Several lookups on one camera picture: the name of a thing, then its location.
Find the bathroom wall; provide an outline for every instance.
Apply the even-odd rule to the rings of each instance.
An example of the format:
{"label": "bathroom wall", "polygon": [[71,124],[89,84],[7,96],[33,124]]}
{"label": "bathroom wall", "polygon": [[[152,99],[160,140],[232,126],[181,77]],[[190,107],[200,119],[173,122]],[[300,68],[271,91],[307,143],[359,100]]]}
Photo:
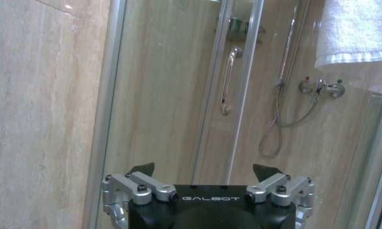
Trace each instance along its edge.
{"label": "bathroom wall", "polygon": [[0,0],[0,229],[81,228],[107,0]]}

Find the shower enclosure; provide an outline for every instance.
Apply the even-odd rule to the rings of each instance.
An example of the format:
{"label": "shower enclosure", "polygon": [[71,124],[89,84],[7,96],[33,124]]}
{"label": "shower enclosure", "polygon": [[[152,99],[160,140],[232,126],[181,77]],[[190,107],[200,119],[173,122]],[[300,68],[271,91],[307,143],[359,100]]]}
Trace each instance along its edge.
{"label": "shower enclosure", "polygon": [[331,2],[111,1],[87,228],[110,228],[101,177],[148,162],[174,184],[252,184],[253,163],[277,167],[316,184],[307,228],[379,224],[382,90],[371,88],[382,63],[316,67]]}

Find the shower hose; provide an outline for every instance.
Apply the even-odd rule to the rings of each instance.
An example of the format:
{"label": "shower hose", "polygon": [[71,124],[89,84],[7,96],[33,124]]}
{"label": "shower hose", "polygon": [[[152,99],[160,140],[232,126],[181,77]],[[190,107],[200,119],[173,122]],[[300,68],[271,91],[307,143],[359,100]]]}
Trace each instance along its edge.
{"label": "shower hose", "polygon": [[[315,105],[317,103],[317,99],[316,100],[311,100],[311,107],[308,109],[308,111],[305,112],[305,114],[295,121],[292,121],[291,123],[285,123],[281,121],[280,119],[280,97],[283,97],[283,94],[284,94],[284,91],[281,90],[281,85],[276,86],[276,89],[275,89],[275,100],[273,100],[273,108],[272,108],[272,121],[269,122],[268,126],[267,126],[267,129],[265,129],[265,132],[260,138],[260,141],[259,141],[259,145],[257,145],[257,151],[259,151],[259,154],[267,158],[273,158],[275,156],[277,156],[279,152],[280,152],[280,149],[281,149],[281,142],[283,142],[283,137],[281,137],[281,128],[287,128],[287,127],[292,127],[295,126],[296,124],[299,124],[307,117],[308,115],[311,114],[313,108],[315,108]],[[268,138],[268,135],[269,135],[269,131],[272,130],[272,127],[273,125],[276,125],[276,128],[277,128],[277,147],[276,149],[273,150],[273,152],[271,154],[265,154],[263,152],[263,147],[264,147],[264,143],[265,143],[265,140]]]}

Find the shower door handle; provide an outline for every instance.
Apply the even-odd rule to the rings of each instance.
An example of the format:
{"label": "shower door handle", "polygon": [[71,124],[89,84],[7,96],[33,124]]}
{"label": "shower door handle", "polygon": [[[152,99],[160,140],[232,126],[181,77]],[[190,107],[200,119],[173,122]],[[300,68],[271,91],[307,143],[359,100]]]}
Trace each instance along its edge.
{"label": "shower door handle", "polygon": [[230,50],[228,56],[228,63],[226,68],[224,70],[224,77],[222,77],[222,88],[221,88],[221,96],[220,96],[220,113],[221,115],[226,115],[230,111],[230,108],[226,106],[226,93],[229,88],[230,76],[232,76],[232,69],[233,69],[233,62],[234,59],[241,57],[241,48],[234,46]]}

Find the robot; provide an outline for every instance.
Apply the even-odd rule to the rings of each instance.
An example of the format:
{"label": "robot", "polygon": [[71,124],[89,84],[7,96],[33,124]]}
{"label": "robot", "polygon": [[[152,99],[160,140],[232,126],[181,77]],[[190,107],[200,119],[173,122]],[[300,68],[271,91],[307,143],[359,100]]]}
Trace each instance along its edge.
{"label": "robot", "polygon": [[313,183],[253,165],[253,185],[172,185],[153,163],[102,180],[102,210],[115,229],[304,229]]}

